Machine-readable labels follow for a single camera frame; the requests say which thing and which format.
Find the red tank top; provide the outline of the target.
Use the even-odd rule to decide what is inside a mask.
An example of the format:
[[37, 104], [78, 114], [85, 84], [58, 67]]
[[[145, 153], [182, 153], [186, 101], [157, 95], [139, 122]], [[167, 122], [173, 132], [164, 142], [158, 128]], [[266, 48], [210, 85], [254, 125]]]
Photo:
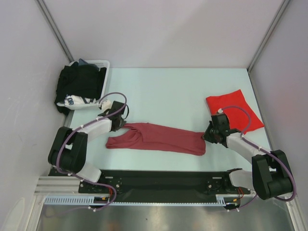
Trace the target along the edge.
[[221, 109], [227, 115], [231, 129], [236, 128], [247, 133], [264, 127], [246, 102], [241, 90], [220, 96], [209, 96], [205, 101], [211, 114], [214, 115]]

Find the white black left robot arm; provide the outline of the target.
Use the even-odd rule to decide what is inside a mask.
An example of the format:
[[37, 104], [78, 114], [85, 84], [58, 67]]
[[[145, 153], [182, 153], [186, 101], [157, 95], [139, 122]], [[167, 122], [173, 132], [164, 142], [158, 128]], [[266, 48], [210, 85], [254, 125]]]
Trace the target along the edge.
[[75, 130], [59, 128], [48, 156], [49, 164], [63, 174], [73, 174], [89, 181], [89, 186], [95, 192], [102, 192], [106, 188], [106, 180], [101, 177], [101, 170], [87, 163], [87, 146], [97, 137], [122, 128], [126, 124], [122, 117], [124, 113], [129, 114], [128, 105], [107, 100], [103, 102], [102, 113], [95, 120]]

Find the pink garment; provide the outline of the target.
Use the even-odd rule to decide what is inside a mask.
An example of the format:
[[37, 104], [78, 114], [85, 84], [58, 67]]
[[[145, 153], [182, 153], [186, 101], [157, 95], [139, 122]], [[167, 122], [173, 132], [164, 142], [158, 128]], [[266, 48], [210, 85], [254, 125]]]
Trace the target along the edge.
[[202, 156], [206, 152], [201, 132], [151, 123], [127, 123], [124, 128], [127, 129], [124, 134], [108, 138], [106, 148], [166, 151], [195, 156]]

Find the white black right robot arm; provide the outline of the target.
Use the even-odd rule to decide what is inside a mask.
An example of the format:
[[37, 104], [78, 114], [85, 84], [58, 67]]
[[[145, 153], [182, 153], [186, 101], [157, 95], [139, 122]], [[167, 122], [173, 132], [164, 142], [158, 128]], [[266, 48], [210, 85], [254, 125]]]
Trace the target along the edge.
[[238, 129], [231, 129], [225, 113], [211, 116], [203, 139], [235, 151], [252, 165], [251, 172], [234, 170], [223, 179], [225, 192], [233, 193], [243, 186], [254, 190], [263, 200], [276, 198], [288, 202], [296, 196], [296, 184], [286, 154], [281, 150], [267, 150]]

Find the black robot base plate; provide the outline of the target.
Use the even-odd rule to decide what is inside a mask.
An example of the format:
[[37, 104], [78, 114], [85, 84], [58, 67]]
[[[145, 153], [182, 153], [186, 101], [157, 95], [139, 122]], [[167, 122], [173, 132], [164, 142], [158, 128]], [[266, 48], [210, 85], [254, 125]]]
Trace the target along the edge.
[[108, 194], [106, 184], [115, 188], [112, 199], [116, 203], [197, 204], [214, 203], [216, 196], [240, 198], [251, 191], [233, 186], [230, 171], [177, 172], [104, 170], [99, 185], [78, 183], [83, 194]]

